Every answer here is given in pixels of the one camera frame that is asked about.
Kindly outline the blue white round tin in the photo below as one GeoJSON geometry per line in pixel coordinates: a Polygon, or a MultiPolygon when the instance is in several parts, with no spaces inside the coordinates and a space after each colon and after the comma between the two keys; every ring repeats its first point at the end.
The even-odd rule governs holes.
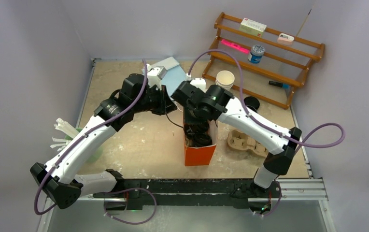
{"type": "Polygon", "coordinates": [[[255,44],[252,46],[248,60],[253,64],[258,64],[261,61],[261,58],[264,56],[265,48],[262,45],[255,44]]]}

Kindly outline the pink highlighter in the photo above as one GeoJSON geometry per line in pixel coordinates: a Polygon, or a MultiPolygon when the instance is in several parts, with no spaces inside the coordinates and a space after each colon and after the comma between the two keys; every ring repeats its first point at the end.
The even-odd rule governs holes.
{"type": "Polygon", "coordinates": [[[232,42],[230,42],[230,41],[228,41],[226,39],[221,39],[220,42],[221,42],[221,44],[223,44],[225,46],[228,46],[228,47],[230,47],[230,48],[232,48],[232,49],[234,49],[236,51],[239,51],[241,53],[244,53],[244,54],[249,54],[250,53],[250,50],[249,49],[246,49],[246,48],[244,48],[244,47],[242,47],[242,46],[240,46],[240,45],[238,45],[236,43],[232,43],[232,42]]]}

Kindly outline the orange paper bag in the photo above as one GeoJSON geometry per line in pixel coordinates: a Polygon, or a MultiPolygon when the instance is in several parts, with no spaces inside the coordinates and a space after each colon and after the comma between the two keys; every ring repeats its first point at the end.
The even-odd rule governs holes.
{"type": "Polygon", "coordinates": [[[186,118],[183,117],[182,125],[179,125],[173,122],[169,116],[167,116],[168,121],[171,122],[173,125],[178,126],[183,131],[184,136],[184,165],[186,167],[189,166],[207,166],[210,164],[215,149],[218,143],[218,124],[215,120],[206,120],[204,122],[186,122],[186,118]],[[193,137],[187,137],[184,132],[184,126],[186,124],[209,124],[209,130],[207,131],[207,135],[209,135],[212,139],[213,144],[210,146],[205,147],[193,147],[192,146],[192,139],[193,137]]]}

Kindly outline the white green box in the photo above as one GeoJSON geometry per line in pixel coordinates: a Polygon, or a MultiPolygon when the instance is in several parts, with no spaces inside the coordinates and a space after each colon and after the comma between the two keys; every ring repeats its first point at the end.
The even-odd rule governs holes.
{"type": "Polygon", "coordinates": [[[262,37],[266,31],[267,25],[253,21],[249,18],[244,18],[240,22],[239,30],[247,34],[262,37]]]}

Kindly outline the light blue paper bag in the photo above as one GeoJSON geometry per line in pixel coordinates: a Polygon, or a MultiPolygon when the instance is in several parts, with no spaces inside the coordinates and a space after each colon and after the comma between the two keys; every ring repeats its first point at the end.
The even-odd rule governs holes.
{"type": "Polygon", "coordinates": [[[168,96],[172,99],[172,94],[180,85],[181,82],[186,80],[186,73],[180,66],[179,62],[174,57],[169,57],[150,64],[152,67],[164,66],[167,69],[167,73],[162,79],[162,85],[166,86],[168,96]]]}

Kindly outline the wooden shelf rack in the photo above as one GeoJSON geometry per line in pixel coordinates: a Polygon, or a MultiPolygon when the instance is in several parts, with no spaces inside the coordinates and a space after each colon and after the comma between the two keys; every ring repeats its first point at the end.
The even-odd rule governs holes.
{"type": "Polygon", "coordinates": [[[262,37],[256,37],[239,30],[242,20],[243,18],[237,18],[224,12],[221,12],[217,17],[214,23],[216,35],[210,45],[213,52],[209,54],[210,60],[202,77],[215,81],[216,74],[211,71],[211,67],[216,61],[233,66],[239,63],[243,71],[244,81],[240,81],[238,70],[234,70],[235,81],[232,89],[241,89],[244,94],[288,109],[295,92],[304,87],[310,68],[322,59],[325,44],[300,37],[295,37],[294,43],[290,46],[279,44],[277,38],[280,33],[284,32],[267,27],[262,37]],[[262,45],[265,48],[264,56],[258,64],[253,64],[248,60],[249,54],[241,53],[221,44],[221,39],[226,39],[249,50],[255,44],[262,45]],[[283,101],[277,101],[269,98],[267,94],[260,95],[253,91],[253,84],[264,85],[265,78],[289,85],[283,101]]]}

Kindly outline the black blue marker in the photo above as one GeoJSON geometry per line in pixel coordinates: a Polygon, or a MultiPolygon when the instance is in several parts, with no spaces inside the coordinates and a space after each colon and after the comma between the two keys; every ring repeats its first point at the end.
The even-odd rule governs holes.
{"type": "Polygon", "coordinates": [[[285,84],[285,83],[281,83],[281,82],[276,82],[276,81],[269,81],[268,82],[269,85],[274,86],[274,87],[280,87],[283,89],[288,89],[289,85],[285,84]]]}

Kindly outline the black cup lid front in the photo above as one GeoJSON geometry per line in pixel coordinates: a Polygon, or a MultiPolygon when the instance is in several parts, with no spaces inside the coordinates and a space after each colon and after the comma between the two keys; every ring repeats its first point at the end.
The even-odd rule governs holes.
{"type": "Polygon", "coordinates": [[[205,147],[212,145],[212,139],[205,133],[195,133],[192,139],[193,147],[205,147]]]}

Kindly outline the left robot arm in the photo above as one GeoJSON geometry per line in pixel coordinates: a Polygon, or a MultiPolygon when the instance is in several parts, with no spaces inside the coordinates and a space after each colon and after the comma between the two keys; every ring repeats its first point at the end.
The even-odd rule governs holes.
{"type": "Polygon", "coordinates": [[[35,163],[30,173],[39,188],[34,199],[38,215],[38,198],[44,192],[60,209],[70,207],[83,195],[106,192],[113,198],[122,195],[124,185],[118,181],[117,172],[106,170],[83,177],[78,171],[96,150],[116,134],[136,113],[150,111],[164,115],[170,102],[162,78],[133,73],[124,79],[122,87],[115,90],[95,109],[83,129],[59,154],[51,160],[35,163]]]}

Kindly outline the pink white tape dispenser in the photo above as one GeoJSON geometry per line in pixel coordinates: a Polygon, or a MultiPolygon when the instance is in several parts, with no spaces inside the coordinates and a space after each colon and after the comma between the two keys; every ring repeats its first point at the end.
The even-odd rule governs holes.
{"type": "Polygon", "coordinates": [[[287,46],[292,45],[294,41],[295,41],[295,37],[285,34],[285,33],[280,33],[277,38],[277,43],[287,45],[287,46]]]}

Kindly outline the thin wooden stick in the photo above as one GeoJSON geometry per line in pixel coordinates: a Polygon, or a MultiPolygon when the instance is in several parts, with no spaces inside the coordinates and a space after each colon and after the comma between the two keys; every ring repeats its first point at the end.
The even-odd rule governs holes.
{"type": "Polygon", "coordinates": [[[307,15],[306,15],[306,17],[305,17],[305,19],[304,19],[303,23],[301,24],[301,26],[300,26],[300,28],[299,28],[298,32],[296,33],[296,37],[298,37],[298,36],[300,35],[300,33],[301,33],[301,31],[302,31],[303,27],[305,26],[305,24],[306,24],[306,22],[307,22],[307,20],[308,20],[308,18],[309,18],[309,15],[310,15],[311,11],[312,11],[312,8],[311,8],[311,9],[309,10],[309,12],[307,13],[307,15]]]}

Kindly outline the black cup lid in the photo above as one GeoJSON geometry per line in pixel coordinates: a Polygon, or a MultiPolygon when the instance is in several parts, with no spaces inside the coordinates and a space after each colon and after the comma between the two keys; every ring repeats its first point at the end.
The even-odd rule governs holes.
{"type": "Polygon", "coordinates": [[[209,124],[186,124],[184,126],[184,132],[187,137],[193,137],[196,133],[207,133],[209,130],[209,124]]]}
{"type": "Polygon", "coordinates": [[[205,147],[212,145],[212,139],[205,133],[195,133],[192,139],[193,147],[205,147]]]}
{"type": "Polygon", "coordinates": [[[249,109],[253,110],[256,113],[258,112],[258,109],[260,108],[260,101],[257,98],[253,96],[248,96],[245,97],[243,101],[249,109]]]}

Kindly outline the green straw holder cup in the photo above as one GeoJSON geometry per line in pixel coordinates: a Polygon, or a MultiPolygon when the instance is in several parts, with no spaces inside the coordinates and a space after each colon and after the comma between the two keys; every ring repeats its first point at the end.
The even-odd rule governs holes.
{"type": "MultiPolygon", "coordinates": [[[[83,128],[76,128],[78,132],[80,132],[83,128]]],[[[72,137],[68,136],[67,134],[64,137],[65,140],[68,140],[69,142],[73,139],[72,137]]],[[[96,162],[103,153],[103,147],[99,146],[95,152],[86,160],[86,163],[94,163],[96,162]]]]}

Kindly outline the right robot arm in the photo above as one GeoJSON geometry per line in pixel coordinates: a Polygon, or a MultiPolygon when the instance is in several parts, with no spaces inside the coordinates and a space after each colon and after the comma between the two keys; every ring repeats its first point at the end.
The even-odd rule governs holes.
{"type": "Polygon", "coordinates": [[[208,90],[202,91],[189,81],[183,81],[171,97],[195,119],[216,120],[233,126],[268,150],[251,183],[255,196],[264,196],[274,179],[288,172],[302,135],[297,127],[281,127],[250,109],[244,109],[239,98],[218,85],[211,85],[208,90]]]}

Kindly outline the stacked white paper cups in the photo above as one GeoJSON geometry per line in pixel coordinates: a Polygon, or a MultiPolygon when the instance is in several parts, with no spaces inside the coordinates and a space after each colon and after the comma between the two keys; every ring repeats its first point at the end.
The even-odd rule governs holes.
{"type": "Polygon", "coordinates": [[[215,78],[215,84],[228,91],[233,87],[234,81],[234,74],[227,70],[219,71],[215,78]]]}

